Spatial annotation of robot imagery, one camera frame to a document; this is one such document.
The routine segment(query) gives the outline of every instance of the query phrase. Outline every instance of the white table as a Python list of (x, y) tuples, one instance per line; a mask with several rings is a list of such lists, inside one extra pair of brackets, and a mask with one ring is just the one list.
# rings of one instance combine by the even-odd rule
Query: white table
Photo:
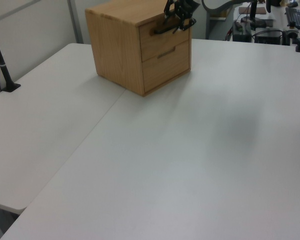
[(0, 208), (20, 214), (124, 88), (98, 77), (90, 45), (69, 44), (0, 93)]
[(193, 40), (191, 72), (126, 90), (12, 239), (300, 240), (300, 53)]

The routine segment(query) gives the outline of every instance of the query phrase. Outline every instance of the white wall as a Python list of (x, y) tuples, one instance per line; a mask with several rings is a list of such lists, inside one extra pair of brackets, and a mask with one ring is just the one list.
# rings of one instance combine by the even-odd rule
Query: white wall
[[(85, 9), (89, 7), (96, 6), (98, 4), (102, 4), (108, 2), (108, 0), (75, 0), (75, 7), (77, 10), (79, 25), (81, 28), (83, 42), (85, 44), (91, 44), (86, 16), (85, 16)], [(198, 9), (194, 12), (193, 17), (196, 19), (196, 24), (192, 27), (192, 38), (194, 39), (205, 39), (206, 36), (206, 17), (207, 12), (202, 6), (198, 7)]]
[(41, 0), (0, 20), (0, 49), (13, 81), (75, 42), (67, 0)]

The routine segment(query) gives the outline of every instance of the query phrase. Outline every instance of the computer keyboard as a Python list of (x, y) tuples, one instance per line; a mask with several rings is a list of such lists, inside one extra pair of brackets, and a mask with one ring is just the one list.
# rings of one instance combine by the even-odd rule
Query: computer keyboard
[(290, 22), (295, 21), (295, 27), (300, 30), (300, 9), (286, 7), (285, 14), (288, 20), (288, 25)]

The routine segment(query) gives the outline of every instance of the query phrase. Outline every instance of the drawer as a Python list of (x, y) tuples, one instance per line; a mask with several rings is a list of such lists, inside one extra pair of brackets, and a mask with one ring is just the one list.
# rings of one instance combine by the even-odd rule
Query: drawer
[[(174, 34), (173, 29), (163, 34), (154, 34), (155, 29), (162, 28), (164, 20), (165, 15), (160, 14), (155, 20), (139, 27), (142, 62), (190, 39), (189, 29), (186, 31), (178, 30)], [(177, 18), (171, 17), (167, 24), (176, 21)]]
[(144, 92), (148, 92), (190, 68), (189, 41), (171, 47), (142, 63)]

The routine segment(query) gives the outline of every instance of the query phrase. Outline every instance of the wooden drawer box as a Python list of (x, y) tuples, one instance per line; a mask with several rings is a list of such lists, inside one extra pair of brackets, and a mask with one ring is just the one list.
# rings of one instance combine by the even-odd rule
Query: wooden drawer box
[(96, 71), (145, 96), (191, 69), (191, 28), (154, 34), (166, 0), (113, 0), (87, 8)]

